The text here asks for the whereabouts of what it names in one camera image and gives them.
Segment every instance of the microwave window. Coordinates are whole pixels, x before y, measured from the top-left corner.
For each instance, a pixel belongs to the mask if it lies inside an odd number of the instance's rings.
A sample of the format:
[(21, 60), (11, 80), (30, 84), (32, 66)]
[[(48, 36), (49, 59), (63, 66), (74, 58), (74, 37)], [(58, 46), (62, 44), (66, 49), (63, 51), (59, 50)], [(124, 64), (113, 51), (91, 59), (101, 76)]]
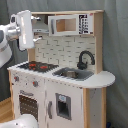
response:
[(58, 19), (56, 20), (57, 32), (76, 31), (76, 19)]

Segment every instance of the sink basin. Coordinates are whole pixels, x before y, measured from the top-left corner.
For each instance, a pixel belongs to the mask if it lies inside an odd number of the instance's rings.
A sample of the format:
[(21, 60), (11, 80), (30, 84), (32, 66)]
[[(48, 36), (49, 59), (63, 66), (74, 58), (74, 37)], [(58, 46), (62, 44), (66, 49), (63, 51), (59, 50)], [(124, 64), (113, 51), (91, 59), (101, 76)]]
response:
[[(78, 77), (75, 79), (75, 78), (71, 78), (71, 77), (61, 76), (62, 73), (67, 72), (67, 71), (74, 71), (74, 72), (78, 73)], [(91, 71), (79, 70), (79, 69), (74, 69), (74, 68), (62, 68), (62, 69), (53, 73), (54, 76), (72, 79), (72, 80), (78, 80), (78, 81), (86, 80), (87, 78), (89, 78), (93, 74), (94, 73)]]

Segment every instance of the oven door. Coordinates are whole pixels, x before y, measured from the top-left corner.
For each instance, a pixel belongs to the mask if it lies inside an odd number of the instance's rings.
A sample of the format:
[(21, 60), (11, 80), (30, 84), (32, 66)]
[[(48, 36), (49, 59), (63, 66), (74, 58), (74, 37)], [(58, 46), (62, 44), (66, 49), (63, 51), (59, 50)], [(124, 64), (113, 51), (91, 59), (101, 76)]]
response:
[(45, 126), (44, 93), (13, 85), (13, 101), (16, 119), (22, 114), (31, 114), (38, 121), (40, 128)]

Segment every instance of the cabinet door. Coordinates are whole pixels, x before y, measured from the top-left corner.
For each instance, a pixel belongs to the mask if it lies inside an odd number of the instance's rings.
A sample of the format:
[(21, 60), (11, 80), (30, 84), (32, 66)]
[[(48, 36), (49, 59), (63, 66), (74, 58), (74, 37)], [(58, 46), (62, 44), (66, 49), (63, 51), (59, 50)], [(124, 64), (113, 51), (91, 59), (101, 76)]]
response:
[(82, 89), (46, 81), (47, 127), (83, 128)]
[(31, 114), (38, 121), (39, 128), (45, 126), (44, 93), (13, 85), (14, 114)]

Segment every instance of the red burner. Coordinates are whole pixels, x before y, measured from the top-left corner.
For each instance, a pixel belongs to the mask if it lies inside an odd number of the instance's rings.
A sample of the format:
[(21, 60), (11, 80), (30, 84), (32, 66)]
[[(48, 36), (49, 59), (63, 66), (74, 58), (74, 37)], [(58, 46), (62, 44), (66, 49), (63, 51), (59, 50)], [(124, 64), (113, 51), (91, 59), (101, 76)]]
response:
[(46, 69), (46, 68), (48, 68), (48, 66), (41, 66), (40, 68), (41, 69)]
[(36, 66), (36, 64), (29, 64), (29, 66), (30, 66), (30, 67), (35, 67), (35, 66)]

